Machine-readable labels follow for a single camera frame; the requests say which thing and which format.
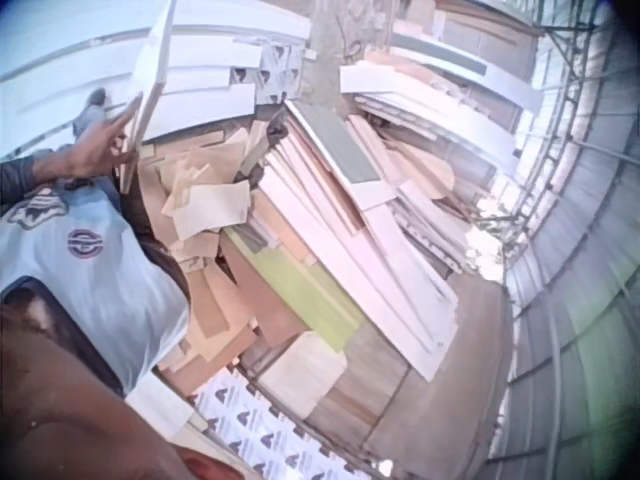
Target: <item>wooden plank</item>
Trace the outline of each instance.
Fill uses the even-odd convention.
[[[380,205],[363,216],[393,275],[416,309],[426,335],[438,342],[443,329],[446,331],[455,321],[455,293],[428,263],[420,268],[389,207]]]
[[[207,284],[229,325],[247,325],[255,312],[244,300],[238,287],[216,265],[210,263],[203,270]]]
[[[191,294],[192,317],[195,316],[205,338],[229,330],[222,310],[216,303],[202,270],[185,274]]]
[[[288,139],[295,149],[295,154],[301,158],[307,168],[316,177],[316,180],[322,190],[325,192],[334,209],[341,217],[342,222],[352,235],[357,234],[364,228],[364,221],[360,216],[360,212],[349,197],[347,192],[342,188],[336,177],[327,169],[318,155],[309,147],[309,145],[299,136],[291,136]]]
[[[361,211],[395,197],[394,190],[379,178],[334,112],[318,105],[289,100],[286,103]]]
[[[275,347],[307,331],[306,325],[251,266],[231,239],[223,234],[220,244],[240,293],[255,311],[267,343]]]
[[[259,190],[251,194],[253,208],[260,219],[264,220],[269,228],[279,237],[282,245],[295,258],[297,262],[305,262],[312,254],[307,245],[298,236],[291,225],[282,217],[278,209]]]
[[[173,211],[178,238],[186,240],[203,230],[245,223],[250,203],[246,180],[233,185],[195,185],[189,204]]]
[[[167,194],[157,172],[153,168],[140,165],[138,180],[153,233],[165,246],[173,245],[178,241],[178,233],[173,225],[173,220],[162,214],[162,208],[167,202]]]
[[[262,278],[298,315],[336,351],[344,348],[365,320],[362,311],[331,278],[318,280],[320,265],[300,265],[284,250],[253,253],[233,231],[229,238]]]
[[[269,168],[265,170],[261,188],[363,312],[412,365],[426,377],[431,377],[435,371],[428,350],[398,319],[337,240],[327,235],[325,229],[305,214],[301,205]]]
[[[357,449],[384,413],[409,365],[369,322],[351,337],[344,353],[346,371],[306,421],[337,443]]]
[[[371,128],[367,121],[358,115],[349,115],[349,123],[353,126],[356,135],[360,138],[360,145],[366,149],[371,157],[384,171],[385,178],[391,185],[399,185],[403,176],[393,160],[389,157],[387,149],[378,134]]]
[[[342,352],[335,352],[314,332],[305,332],[259,379],[299,418],[311,414],[347,368]]]
[[[184,396],[191,395],[211,377],[251,346],[256,335],[248,327],[243,327],[211,360],[197,355],[175,373],[163,370],[162,375]]]
[[[175,8],[176,0],[168,0],[166,7],[151,28],[131,74],[128,101],[132,101],[142,94],[142,103],[124,130],[127,137],[125,148],[129,151],[138,150],[141,147],[142,139],[151,121],[151,115],[167,82],[169,41]],[[135,169],[136,163],[124,164],[120,167],[121,193],[129,193]]]
[[[204,123],[251,115],[255,110],[254,100],[253,84],[163,95],[144,139],[150,140]]]

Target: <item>person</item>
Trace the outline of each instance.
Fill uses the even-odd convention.
[[[0,164],[2,478],[220,479],[233,468],[161,438],[123,401],[185,335],[184,275],[153,235],[138,177],[113,176],[137,97],[93,92],[74,145]]]

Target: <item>finger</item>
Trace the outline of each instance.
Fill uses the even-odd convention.
[[[114,117],[111,120],[111,126],[109,127],[109,134],[111,136],[119,135],[120,132],[124,129],[124,127],[131,121],[133,116],[136,114],[138,109],[140,108],[140,104],[142,103],[142,92],[136,95],[127,107],[120,112],[119,115]]]

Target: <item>white panel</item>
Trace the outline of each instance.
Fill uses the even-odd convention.
[[[529,110],[534,115],[538,115],[538,113],[540,113],[540,108],[542,107],[542,100],[544,97],[543,92],[535,90],[531,85],[525,83],[523,80],[511,75],[508,72],[505,72],[492,63],[486,62],[475,55],[465,52],[464,50],[460,50],[442,42],[438,42],[437,40],[426,35],[421,35],[419,40],[425,43],[436,45],[441,48],[446,48],[451,52],[454,52],[458,55],[463,55],[473,60],[474,62],[486,65],[487,70],[484,75],[481,75],[477,72],[461,67],[460,65],[457,65],[455,63],[434,58],[428,55],[424,55],[420,52],[407,50],[404,48],[391,47],[391,53],[403,56],[423,65],[433,65],[434,67],[440,68],[444,71],[481,85],[513,102],[514,104],[526,110]]]
[[[358,64],[340,67],[341,93],[393,92],[394,68],[387,65]]]
[[[228,87],[231,69],[228,67],[179,68],[169,71],[163,93],[187,92]]]
[[[130,74],[143,44],[144,39],[136,39],[81,50],[8,80],[1,85],[3,115],[20,113],[54,94],[88,83]],[[233,37],[179,35],[171,38],[169,71],[175,67],[258,68],[261,56],[261,46],[234,42]]]
[[[163,95],[147,128],[145,140],[225,118],[251,115],[255,85]]]
[[[128,85],[126,77],[103,85],[107,88],[111,104],[121,105],[125,102]],[[89,84],[29,109],[10,122],[3,121],[0,156],[73,120],[82,110],[89,93],[97,86]],[[254,102],[253,84],[163,95],[151,117],[145,140],[202,123],[250,115],[254,112]]]
[[[11,2],[0,16],[0,75],[80,42],[150,28],[164,5],[163,0]],[[174,25],[286,35],[301,42],[311,29],[300,15],[238,0],[181,0]]]

